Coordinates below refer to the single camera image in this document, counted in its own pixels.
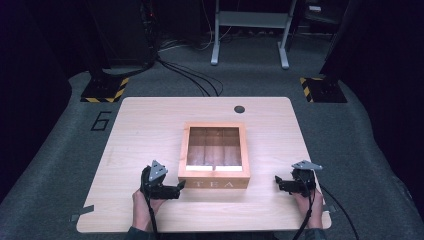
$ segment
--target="wrist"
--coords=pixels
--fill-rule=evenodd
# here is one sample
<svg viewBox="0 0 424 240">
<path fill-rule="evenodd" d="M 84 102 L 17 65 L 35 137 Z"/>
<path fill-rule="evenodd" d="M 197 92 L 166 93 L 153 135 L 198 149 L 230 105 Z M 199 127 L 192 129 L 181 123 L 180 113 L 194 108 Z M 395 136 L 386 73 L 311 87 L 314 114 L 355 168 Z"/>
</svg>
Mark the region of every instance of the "wrist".
<svg viewBox="0 0 424 240">
<path fill-rule="evenodd" d="M 150 230 L 150 219 L 135 219 L 133 221 L 132 227 L 147 232 Z"/>
<path fill-rule="evenodd" d="M 323 229 L 322 220 L 320 219 L 309 219 L 308 228 L 320 228 Z"/>
</svg>

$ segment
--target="yellow and black hazard tape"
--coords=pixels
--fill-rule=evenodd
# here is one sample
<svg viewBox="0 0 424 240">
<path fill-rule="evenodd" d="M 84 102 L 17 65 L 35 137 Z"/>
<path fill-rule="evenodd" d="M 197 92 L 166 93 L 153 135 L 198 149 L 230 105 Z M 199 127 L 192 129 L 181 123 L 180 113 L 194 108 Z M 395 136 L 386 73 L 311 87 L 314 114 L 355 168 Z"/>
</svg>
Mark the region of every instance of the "yellow and black hazard tape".
<svg viewBox="0 0 424 240">
<path fill-rule="evenodd" d="M 306 100 L 308 102 L 314 102 L 312 98 L 311 90 L 308 87 L 307 81 L 310 80 L 322 80 L 322 78 L 300 78 L 300 84 L 302 84 L 303 93 L 305 94 Z"/>
<path fill-rule="evenodd" d="M 111 98 L 95 98 L 95 97 L 81 97 L 81 102 L 118 102 L 121 99 L 122 94 L 124 93 L 125 87 L 127 86 L 129 78 L 125 78 L 122 80 L 121 85 L 119 86 L 118 91 L 116 92 L 114 97 Z"/>
</svg>

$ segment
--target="black stand base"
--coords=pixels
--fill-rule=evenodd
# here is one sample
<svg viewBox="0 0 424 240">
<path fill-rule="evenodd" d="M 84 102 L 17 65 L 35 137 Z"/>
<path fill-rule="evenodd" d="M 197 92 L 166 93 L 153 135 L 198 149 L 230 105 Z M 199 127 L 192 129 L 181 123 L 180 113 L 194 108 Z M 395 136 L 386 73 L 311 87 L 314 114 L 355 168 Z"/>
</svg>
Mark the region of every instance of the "black stand base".
<svg viewBox="0 0 424 240">
<path fill-rule="evenodd" d="M 337 82 L 328 82 L 322 78 L 301 78 L 300 83 L 308 102 L 347 103 Z"/>
<path fill-rule="evenodd" d="M 104 75 L 101 79 L 91 78 L 84 92 L 81 102 L 117 102 L 119 101 L 128 78 Z"/>
</svg>

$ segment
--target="sleeve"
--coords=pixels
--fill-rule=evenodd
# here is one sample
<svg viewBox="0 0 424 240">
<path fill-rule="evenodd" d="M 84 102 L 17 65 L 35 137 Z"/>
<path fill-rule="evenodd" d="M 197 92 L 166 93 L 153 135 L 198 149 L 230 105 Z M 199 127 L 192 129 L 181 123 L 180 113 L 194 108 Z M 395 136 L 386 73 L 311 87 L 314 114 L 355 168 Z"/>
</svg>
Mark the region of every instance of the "sleeve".
<svg viewBox="0 0 424 240">
<path fill-rule="evenodd" d="M 327 240 L 324 230 L 311 228 L 305 230 L 305 240 Z"/>
<path fill-rule="evenodd" d="M 150 235 L 150 233 L 141 231 L 140 229 L 134 227 L 130 227 L 127 232 L 127 235 L 125 236 L 125 240 L 153 240 L 154 237 L 151 237 Z"/>
</svg>

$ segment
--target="warning stripe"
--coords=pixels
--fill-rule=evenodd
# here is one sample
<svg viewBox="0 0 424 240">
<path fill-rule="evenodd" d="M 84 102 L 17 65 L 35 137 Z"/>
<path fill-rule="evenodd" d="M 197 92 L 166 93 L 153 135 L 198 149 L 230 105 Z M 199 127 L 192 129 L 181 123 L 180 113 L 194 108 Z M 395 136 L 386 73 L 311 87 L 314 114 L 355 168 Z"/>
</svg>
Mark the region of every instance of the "warning stripe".
<svg viewBox="0 0 424 240">
<path fill-rule="evenodd" d="M 311 91 L 309 90 L 308 85 L 306 84 L 307 78 L 300 78 L 300 84 L 302 84 L 303 93 L 305 94 L 306 100 L 308 102 L 314 102 L 312 99 Z"/>
<path fill-rule="evenodd" d="M 99 102 L 118 102 L 121 99 L 122 94 L 124 94 L 125 87 L 129 78 L 125 78 L 122 80 L 121 85 L 119 86 L 118 91 L 113 98 L 81 98 L 81 102 L 91 102 L 91 103 L 99 103 Z"/>
</svg>

